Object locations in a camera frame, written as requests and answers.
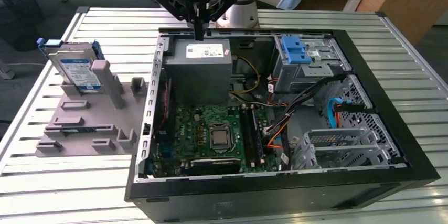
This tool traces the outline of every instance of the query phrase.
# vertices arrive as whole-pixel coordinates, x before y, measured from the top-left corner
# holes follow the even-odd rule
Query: slotted metal tabletop
[[[346,30],[441,179],[364,209],[213,223],[448,223],[446,85],[389,20],[373,13],[273,10],[260,10],[258,17],[262,28]],[[157,29],[184,26],[164,9],[90,8],[74,15],[62,40],[96,39],[120,80],[148,80]],[[62,94],[61,81],[48,63],[0,142],[0,222],[150,223],[122,201],[129,155],[33,155]]]

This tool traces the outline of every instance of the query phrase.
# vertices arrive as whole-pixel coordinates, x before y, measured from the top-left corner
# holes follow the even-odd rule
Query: floor
[[[157,8],[152,0],[37,0],[45,20],[37,25],[38,33],[44,38],[60,38],[66,25],[70,22],[78,6],[94,7],[146,7]],[[448,26],[433,26],[429,33],[416,46],[416,49],[426,61],[448,81]],[[6,63],[45,63],[45,59],[37,50],[16,52],[0,39],[0,59]],[[36,81],[42,66],[40,65],[12,65],[16,72],[13,80],[0,79],[0,120],[12,120],[20,105],[28,95],[29,89]],[[0,137],[8,129],[6,124],[0,123]]]

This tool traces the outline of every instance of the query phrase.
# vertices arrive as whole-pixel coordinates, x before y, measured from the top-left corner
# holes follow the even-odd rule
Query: connector
[[[348,113],[365,113],[374,114],[374,109],[366,109],[361,104],[353,104],[352,101],[344,101],[340,104],[333,105],[334,112],[348,112]]]

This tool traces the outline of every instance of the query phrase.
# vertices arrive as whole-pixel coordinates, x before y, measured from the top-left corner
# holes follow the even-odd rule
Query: black cable
[[[262,103],[262,102],[250,102],[250,101],[245,100],[242,97],[240,97],[237,94],[232,94],[232,96],[234,96],[234,98],[242,103],[257,104],[257,105],[266,106],[266,107],[273,107],[273,108],[277,107],[276,105],[269,105],[269,104]]]
[[[313,92],[320,89],[322,85],[325,85],[328,82],[344,80],[346,78],[346,74],[337,74],[333,77],[325,77],[320,79],[314,84],[312,84],[306,89],[304,89],[296,96],[296,98],[290,101],[288,104],[284,116],[269,126],[269,130],[273,130],[278,125],[282,124],[282,122],[290,117],[290,115],[294,113],[296,108],[313,97]]]
[[[246,88],[246,81],[242,82],[242,88],[244,88],[244,90],[248,90],[248,88]],[[252,97],[253,101],[258,102],[258,99],[252,94],[252,92],[248,92],[246,94]]]
[[[290,159],[290,148],[289,148],[289,141],[288,141],[288,126],[281,131],[280,138],[281,138],[282,153],[285,153],[286,157]],[[290,170],[290,163],[292,162],[288,162],[286,164],[284,163],[286,166],[286,169],[282,169],[282,170]]]
[[[254,91],[258,88],[258,86],[260,86],[260,80],[261,79],[260,79],[260,74],[258,74],[257,68],[253,66],[253,64],[244,57],[237,56],[236,60],[238,60],[238,59],[242,60],[246,63],[246,65],[253,69],[253,72],[254,72],[256,77],[257,77],[257,81],[256,81],[254,86],[250,89],[246,89],[246,90],[233,90],[233,91],[230,91],[230,94],[234,94],[234,93],[237,93],[237,94],[249,93],[249,92]]]

